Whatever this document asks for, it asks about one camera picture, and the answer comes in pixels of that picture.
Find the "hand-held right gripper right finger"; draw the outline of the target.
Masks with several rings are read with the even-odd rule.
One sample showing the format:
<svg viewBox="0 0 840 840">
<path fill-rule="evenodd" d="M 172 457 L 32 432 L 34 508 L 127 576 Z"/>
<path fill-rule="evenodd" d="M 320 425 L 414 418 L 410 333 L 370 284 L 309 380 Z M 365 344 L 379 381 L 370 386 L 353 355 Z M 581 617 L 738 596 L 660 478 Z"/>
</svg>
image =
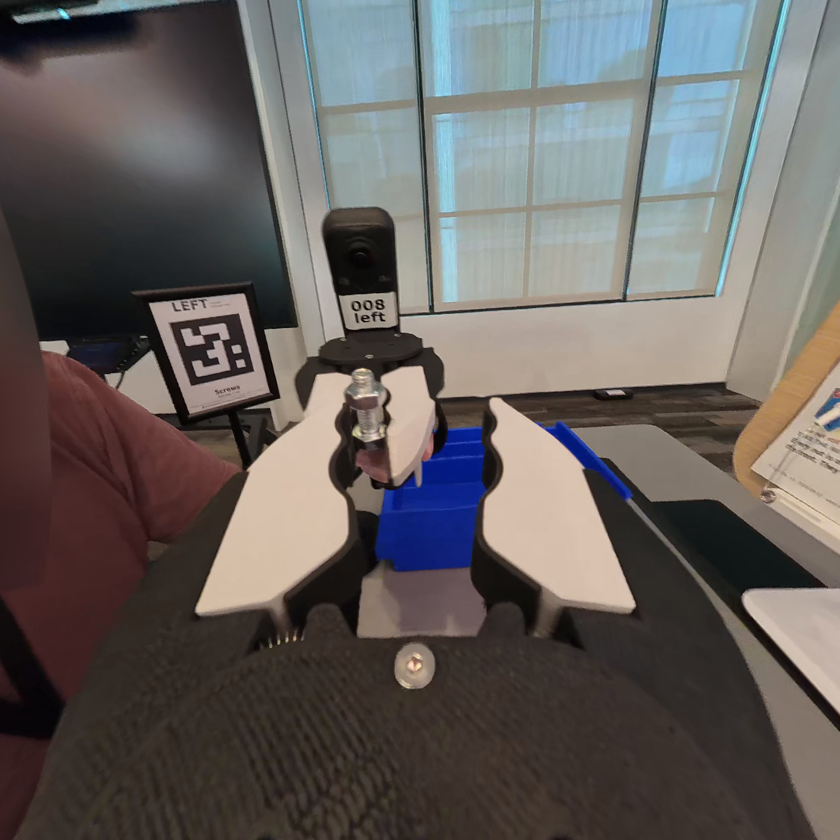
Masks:
<svg viewBox="0 0 840 840">
<path fill-rule="evenodd" d="M 481 428 L 471 583 L 489 612 L 512 604 L 549 637 L 568 610 L 629 616 L 636 601 L 606 525 L 630 490 L 562 423 L 546 428 L 499 397 Z"/>
</svg>

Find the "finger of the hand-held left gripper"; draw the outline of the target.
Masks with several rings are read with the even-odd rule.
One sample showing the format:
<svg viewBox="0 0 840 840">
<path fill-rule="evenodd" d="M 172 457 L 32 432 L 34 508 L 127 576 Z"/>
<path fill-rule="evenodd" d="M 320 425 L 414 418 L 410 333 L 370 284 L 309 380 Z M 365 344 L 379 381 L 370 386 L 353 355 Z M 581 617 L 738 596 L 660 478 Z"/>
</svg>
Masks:
<svg viewBox="0 0 840 840">
<path fill-rule="evenodd" d="M 386 449 L 390 485 L 400 487 L 424 462 L 433 438 L 436 410 L 421 366 L 404 366 L 384 374 Z"/>
<path fill-rule="evenodd" d="M 305 419 L 324 415 L 330 421 L 336 420 L 347 405 L 345 393 L 350 385 L 351 375 L 349 374 L 317 374 L 304 409 Z"/>
</svg>

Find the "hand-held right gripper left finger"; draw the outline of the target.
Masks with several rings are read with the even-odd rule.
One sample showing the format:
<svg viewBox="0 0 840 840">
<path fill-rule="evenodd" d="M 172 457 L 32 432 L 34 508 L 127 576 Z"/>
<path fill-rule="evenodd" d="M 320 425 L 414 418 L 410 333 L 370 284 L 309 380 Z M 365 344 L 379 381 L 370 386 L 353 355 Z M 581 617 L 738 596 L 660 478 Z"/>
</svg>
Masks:
<svg viewBox="0 0 840 840">
<path fill-rule="evenodd" d="M 197 616 L 261 612 L 290 632 L 316 606 L 358 604 L 358 518 L 337 467 L 347 447 L 342 411 L 342 401 L 327 401 L 250 467 Z"/>
</svg>

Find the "steel hex bolt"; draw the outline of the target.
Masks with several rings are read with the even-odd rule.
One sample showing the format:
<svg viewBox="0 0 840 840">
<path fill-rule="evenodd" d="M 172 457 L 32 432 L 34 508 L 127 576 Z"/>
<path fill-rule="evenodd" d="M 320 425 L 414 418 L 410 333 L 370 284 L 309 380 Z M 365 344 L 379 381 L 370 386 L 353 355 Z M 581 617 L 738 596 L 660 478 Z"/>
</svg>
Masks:
<svg viewBox="0 0 840 840">
<path fill-rule="evenodd" d="M 352 382 L 364 383 L 372 380 L 377 379 L 370 369 L 358 368 L 351 373 Z M 348 407 L 353 418 L 352 437 L 356 449 L 386 449 L 385 404 L 362 411 Z"/>
</svg>

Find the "blue divided plastic bin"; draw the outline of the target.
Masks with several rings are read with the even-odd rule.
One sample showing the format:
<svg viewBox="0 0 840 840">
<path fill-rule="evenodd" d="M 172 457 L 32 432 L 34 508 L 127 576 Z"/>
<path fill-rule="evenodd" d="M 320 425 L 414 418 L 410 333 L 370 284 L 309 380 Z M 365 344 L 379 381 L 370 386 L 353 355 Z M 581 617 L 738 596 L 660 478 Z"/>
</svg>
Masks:
<svg viewBox="0 0 840 840">
<path fill-rule="evenodd" d="M 479 429 L 456 429 L 454 443 L 412 481 L 385 493 L 376 550 L 397 571 L 465 568 L 473 550 L 476 514 L 485 488 Z"/>
</svg>

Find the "black framed marker sign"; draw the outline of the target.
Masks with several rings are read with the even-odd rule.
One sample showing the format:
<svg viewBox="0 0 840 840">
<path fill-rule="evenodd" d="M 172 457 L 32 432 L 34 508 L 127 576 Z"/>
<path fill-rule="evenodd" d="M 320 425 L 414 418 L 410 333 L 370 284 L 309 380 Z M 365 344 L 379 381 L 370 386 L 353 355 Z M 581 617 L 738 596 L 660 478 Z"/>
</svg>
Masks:
<svg viewBox="0 0 840 840">
<path fill-rule="evenodd" d="M 239 413 L 280 398 L 253 283 L 135 290 L 132 297 L 180 423 L 225 417 L 243 468 L 251 467 L 262 433 L 252 444 Z"/>
</svg>

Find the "black desk mat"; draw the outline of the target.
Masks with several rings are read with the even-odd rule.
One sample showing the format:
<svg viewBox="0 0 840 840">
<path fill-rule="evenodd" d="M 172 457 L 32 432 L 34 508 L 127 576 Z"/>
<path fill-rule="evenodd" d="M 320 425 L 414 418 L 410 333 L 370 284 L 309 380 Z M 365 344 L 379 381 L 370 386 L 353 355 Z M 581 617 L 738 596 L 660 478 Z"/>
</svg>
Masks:
<svg viewBox="0 0 840 840">
<path fill-rule="evenodd" d="M 704 582 L 730 603 L 750 590 L 826 585 L 718 500 L 651 501 L 609 458 L 607 467 Z"/>
</svg>

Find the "black equipment stand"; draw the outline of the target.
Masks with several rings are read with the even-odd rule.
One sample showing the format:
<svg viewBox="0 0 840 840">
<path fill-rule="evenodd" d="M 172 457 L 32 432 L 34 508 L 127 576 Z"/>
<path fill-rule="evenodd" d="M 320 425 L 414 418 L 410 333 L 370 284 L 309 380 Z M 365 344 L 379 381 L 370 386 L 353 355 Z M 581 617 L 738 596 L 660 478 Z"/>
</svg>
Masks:
<svg viewBox="0 0 840 840">
<path fill-rule="evenodd" d="M 104 339 L 73 339 L 67 344 L 67 357 L 101 378 L 126 373 L 151 350 L 149 338 L 137 334 Z"/>
</svg>

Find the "large gridded window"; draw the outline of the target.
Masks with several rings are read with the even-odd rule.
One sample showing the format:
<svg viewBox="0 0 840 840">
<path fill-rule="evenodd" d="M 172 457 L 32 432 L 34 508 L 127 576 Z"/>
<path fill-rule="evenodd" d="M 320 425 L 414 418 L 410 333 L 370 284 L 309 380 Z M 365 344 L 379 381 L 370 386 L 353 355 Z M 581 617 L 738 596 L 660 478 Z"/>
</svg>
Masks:
<svg viewBox="0 0 840 840">
<path fill-rule="evenodd" d="M 404 313 L 721 294 L 788 2 L 298 2 L 330 208 Z"/>
</svg>

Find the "light wooden board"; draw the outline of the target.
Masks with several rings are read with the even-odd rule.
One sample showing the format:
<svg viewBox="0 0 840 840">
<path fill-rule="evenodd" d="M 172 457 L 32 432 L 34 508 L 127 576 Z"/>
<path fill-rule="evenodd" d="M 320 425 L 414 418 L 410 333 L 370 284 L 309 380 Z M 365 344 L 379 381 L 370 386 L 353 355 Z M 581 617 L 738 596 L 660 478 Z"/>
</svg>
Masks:
<svg viewBox="0 0 840 840">
<path fill-rule="evenodd" d="M 756 499 L 767 482 L 753 465 L 791 424 L 839 361 L 839 306 L 826 317 L 790 369 L 738 437 L 733 450 L 734 475 Z"/>
</svg>

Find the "white sheet holder base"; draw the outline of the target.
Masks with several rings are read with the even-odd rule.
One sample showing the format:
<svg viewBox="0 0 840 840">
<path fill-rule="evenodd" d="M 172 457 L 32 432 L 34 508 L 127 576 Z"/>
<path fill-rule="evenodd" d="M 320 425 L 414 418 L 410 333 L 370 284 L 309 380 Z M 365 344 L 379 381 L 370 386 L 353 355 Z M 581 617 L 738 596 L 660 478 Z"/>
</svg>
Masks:
<svg viewBox="0 0 840 840">
<path fill-rule="evenodd" d="M 745 612 L 805 682 L 839 714 L 839 590 L 751 589 Z"/>
</svg>

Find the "large black display screen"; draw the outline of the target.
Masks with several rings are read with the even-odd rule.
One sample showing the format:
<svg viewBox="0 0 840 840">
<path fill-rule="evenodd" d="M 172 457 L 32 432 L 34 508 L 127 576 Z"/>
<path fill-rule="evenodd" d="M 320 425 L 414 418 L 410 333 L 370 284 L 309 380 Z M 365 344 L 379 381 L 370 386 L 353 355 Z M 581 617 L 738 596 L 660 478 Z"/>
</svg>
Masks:
<svg viewBox="0 0 840 840">
<path fill-rule="evenodd" d="M 2 16 L 1 197 L 40 341 L 240 282 L 267 329 L 298 325 L 236 2 Z"/>
</svg>

